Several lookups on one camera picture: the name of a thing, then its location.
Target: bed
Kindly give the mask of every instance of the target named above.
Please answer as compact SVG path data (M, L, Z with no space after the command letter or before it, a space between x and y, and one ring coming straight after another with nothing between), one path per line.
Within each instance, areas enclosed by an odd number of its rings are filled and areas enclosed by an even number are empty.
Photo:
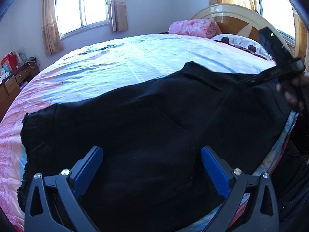
M222 33L238 34L253 40L257 40L258 29L269 26L286 45L272 25L246 8L218 4L202 10L194 18L210 17L217 21ZM24 230L24 214L18 206L16 192L26 164L20 131L27 112L36 112L54 103L81 101L119 87L164 77L182 69L189 61L225 73L259 73L275 65L267 58L214 40L154 34L83 47L65 55L37 75L18 95L0 123L0 207L16 230ZM265 171L271 173L275 169L296 118L297 115L291 112L280 138L255 175ZM245 195L238 216L247 200ZM181 231L202 230L217 210L218 207Z

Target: pink floral pillow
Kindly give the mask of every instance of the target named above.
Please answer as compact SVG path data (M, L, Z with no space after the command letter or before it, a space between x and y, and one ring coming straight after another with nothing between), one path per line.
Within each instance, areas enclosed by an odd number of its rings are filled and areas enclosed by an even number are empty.
M172 23L169 34L199 36L212 38L221 34L220 28L214 19L192 19Z

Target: pillow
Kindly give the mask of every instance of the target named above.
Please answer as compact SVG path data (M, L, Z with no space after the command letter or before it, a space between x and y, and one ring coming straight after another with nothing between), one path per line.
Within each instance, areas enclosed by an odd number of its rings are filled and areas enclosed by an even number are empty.
M233 34L220 34L214 36L213 38L211 38L211 40L223 42L234 46L240 46L246 50L249 50L252 54L255 53L257 55L265 57L268 61L272 59L268 52L258 42L247 37L237 36Z
M168 30L169 34L198 36L212 38L221 31L214 19L192 19L172 23Z

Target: red bag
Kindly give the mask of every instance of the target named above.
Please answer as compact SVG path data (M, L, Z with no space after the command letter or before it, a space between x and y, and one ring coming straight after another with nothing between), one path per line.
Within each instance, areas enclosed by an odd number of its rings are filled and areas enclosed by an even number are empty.
M17 69L17 56L13 52L10 52L10 54L2 59L1 65L7 65L9 71L14 72Z

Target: blue gripper pad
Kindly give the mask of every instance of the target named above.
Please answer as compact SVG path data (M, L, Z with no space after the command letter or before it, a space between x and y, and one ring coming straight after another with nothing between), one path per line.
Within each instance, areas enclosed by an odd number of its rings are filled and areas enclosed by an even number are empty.
M102 148L94 146L72 167L69 183L76 199L85 194L102 161Z
M225 160L219 159L210 147L203 147L200 156L218 194L227 198L231 192L231 183L233 181L232 168Z

